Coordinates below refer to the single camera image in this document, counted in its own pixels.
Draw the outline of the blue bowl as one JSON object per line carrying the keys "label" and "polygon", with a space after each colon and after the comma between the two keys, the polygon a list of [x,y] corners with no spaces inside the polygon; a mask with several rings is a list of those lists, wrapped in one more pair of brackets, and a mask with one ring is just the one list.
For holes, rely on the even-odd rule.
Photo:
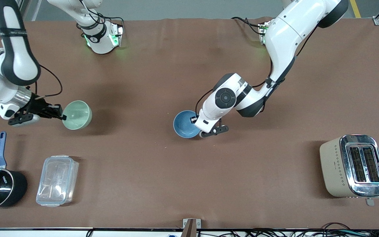
{"label": "blue bowl", "polygon": [[178,136],[191,139],[199,135],[201,130],[191,122],[192,117],[196,117],[196,113],[191,110],[181,111],[175,116],[173,129]]}

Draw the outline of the green bowl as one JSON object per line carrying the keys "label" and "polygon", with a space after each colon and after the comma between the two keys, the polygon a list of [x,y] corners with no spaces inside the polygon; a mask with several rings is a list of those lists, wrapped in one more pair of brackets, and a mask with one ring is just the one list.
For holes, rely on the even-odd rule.
{"label": "green bowl", "polygon": [[69,103],[63,110],[66,119],[63,125],[69,130],[80,130],[89,125],[93,118],[93,113],[89,105],[81,100]]}

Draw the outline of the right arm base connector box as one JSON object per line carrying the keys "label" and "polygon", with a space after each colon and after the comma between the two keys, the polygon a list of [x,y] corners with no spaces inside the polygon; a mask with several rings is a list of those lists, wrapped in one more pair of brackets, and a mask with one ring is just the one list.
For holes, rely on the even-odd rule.
{"label": "right arm base connector box", "polygon": [[123,33],[124,33],[123,25],[111,23],[109,37],[114,47],[116,46],[120,47]]}

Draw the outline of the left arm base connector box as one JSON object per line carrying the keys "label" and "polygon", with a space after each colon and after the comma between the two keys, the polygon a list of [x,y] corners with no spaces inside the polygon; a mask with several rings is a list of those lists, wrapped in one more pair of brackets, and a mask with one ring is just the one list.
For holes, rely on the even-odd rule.
{"label": "left arm base connector box", "polygon": [[267,32],[272,20],[258,24],[258,33],[261,45],[265,45],[265,33]]}

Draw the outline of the brown table mat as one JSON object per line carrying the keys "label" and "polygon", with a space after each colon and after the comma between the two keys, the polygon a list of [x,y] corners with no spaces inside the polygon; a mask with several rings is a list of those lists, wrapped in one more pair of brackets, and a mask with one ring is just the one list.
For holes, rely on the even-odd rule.
{"label": "brown table mat", "polygon": [[[345,134],[379,147],[379,26],[344,18],[317,29],[263,113],[223,117],[226,133],[184,139],[183,110],[226,73],[265,80],[269,57],[258,36],[234,20],[128,21],[122,45],[93,53],[72,21],[25,23],[33,54],[63,84],[47,99],[89,104],[93,119],[68,130],[57,119],[8,126],[7,167],[28,180],[24,198],[0,208],[0,227],[164,227],[202,219],[206,228],[319,228],[340,222],[379,228],[379,198],[334,198],[319,148]],[[45,159],[79,163],[70,203],[41,206]]]}

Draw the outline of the clear plastic food container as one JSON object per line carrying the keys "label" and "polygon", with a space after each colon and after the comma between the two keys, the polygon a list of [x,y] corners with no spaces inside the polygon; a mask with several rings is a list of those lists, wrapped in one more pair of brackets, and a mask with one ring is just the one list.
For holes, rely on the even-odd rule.
{"label": "clear plastic food container", "polygon": [[57,207],[72,201],[78,176],[79,163],[67,155],[45,159],[36,203]]}

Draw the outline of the beige chrome toaster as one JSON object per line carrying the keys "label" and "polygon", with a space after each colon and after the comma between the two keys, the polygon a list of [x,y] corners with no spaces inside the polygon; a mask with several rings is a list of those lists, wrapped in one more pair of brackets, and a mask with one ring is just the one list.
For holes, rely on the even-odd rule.
{"label": "beige chrome toaster", "polygon": [[320,146],[325,188],[337,198],[379,198],[379,147],[371,136],[347,134]]}

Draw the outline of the metal table bracket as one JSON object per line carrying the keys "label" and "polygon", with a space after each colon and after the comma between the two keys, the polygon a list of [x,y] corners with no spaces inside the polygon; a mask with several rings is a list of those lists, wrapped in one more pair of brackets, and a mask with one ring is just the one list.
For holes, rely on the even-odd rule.
{"label": "metal table bracket", "polygon": [[201,219],[183,219],[183,231],[181,237],[198,237],[197,230],[201,228]]}

